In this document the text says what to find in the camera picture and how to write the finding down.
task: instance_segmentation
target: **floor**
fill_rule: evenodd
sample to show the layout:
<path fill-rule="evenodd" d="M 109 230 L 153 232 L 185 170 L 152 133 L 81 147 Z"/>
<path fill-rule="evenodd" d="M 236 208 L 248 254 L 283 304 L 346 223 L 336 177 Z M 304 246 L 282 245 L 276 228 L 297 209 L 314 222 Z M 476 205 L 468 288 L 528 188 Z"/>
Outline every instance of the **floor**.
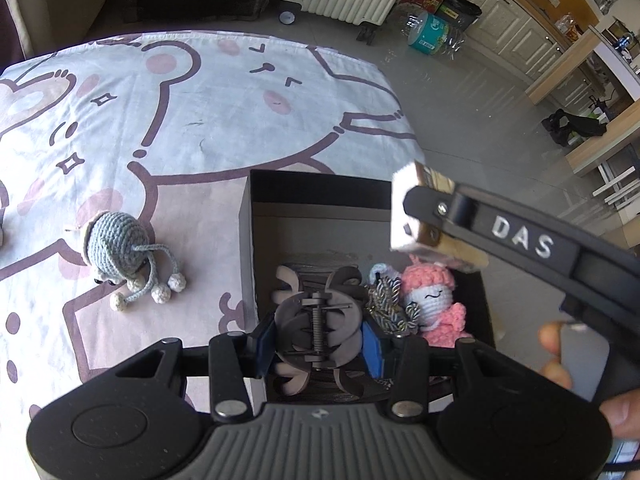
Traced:
<path fill-rule="evenodd" d="M 255 22 L 123 24 L 117 0 L 107 2 L 88 39 L 189 28 L 269 34 L 373 62 L 391 82 L 431 167 L 595 234 L 620 225 L 617 216 L 590 198 L 602 185 L 598 175 L 574 176 L 562 148 L 540 125 L 555 111 L 553 104 L 533 106 L 524 83 L 469 49 L 461 49 L 453 60 L 425 56 L 389 25 L 367 46 L 355 41 L 358 28 L 349 23 L 299 13 L 293 25 L 283 25 L 274 10 Z M 496 258 L 483 276 L 497 332 L 504 332 L 500 350 L 531 367 L 541 366 L 548 355 L 537 344 L 537 328 L 561 317 L 563 294 Z"/>

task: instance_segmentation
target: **pink crocheted doll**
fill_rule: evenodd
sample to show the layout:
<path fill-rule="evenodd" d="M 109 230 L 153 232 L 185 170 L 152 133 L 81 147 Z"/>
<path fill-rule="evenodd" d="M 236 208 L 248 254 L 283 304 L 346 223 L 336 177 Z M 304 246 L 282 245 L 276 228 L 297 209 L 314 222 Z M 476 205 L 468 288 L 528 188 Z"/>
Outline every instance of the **pink crocheted doll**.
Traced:
<path fill-rule="evenodd" d="M 453 303 L 452 291 L 456 286 L 446 267 L 421 263 L 411 256 L 413 265 L 402 273 L 404 304 L 412 301 L 420 306 L 418 324 L 420 332 L 430 346 L 453 348 L 456 339 L 471 337 L 464 332 L 466 308 Z"/>

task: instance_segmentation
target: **bed sheet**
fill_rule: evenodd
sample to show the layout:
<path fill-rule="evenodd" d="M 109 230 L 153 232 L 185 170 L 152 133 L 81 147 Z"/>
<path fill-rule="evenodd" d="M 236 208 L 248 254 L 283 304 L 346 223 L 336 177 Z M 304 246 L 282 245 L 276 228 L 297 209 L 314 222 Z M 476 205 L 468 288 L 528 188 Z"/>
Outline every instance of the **bed sheet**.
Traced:
<path fill-rule="evenodd" d="M 9 67 L 0 79 L 0 476 L 36 478 L 40 406 L 166 336 L 242 330 L 238 212 L 251 168 L 389 180 L 422 160 L 388 82 L 331 49 L 224 32 L 133 34 Z M 188 287 L 108 304 L 78 226 L 128 212 Z M 160 273 L 168 276 L 167 262 Z M 207 411 L 207 385 L 188 401 Z"/>

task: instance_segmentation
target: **finger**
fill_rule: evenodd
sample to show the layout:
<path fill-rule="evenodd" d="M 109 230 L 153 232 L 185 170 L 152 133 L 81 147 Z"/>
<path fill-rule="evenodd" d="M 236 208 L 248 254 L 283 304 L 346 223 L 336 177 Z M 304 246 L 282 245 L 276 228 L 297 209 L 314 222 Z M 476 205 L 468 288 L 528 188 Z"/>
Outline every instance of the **finger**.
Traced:
<path fill-rule="evenodd" d="M 540 344 L 547 352 L 560 357 L 560 330 L 564 325 L 561 321 L 547 323 L 538 330 Z"/>
<path fill-rule="evenodd" d="M 607 417 L 614 437 L 640 439 L 640 390 L 606 400 L 600 411 Z"/>
<path fill-rule="evenodd" d="M 540 373 L 563 388 L 567 390 L 571 389 L 571 375 L 562 368 L 562 365 L 557 360 L 549 361 L 542 370 L 540 370 Z"/>

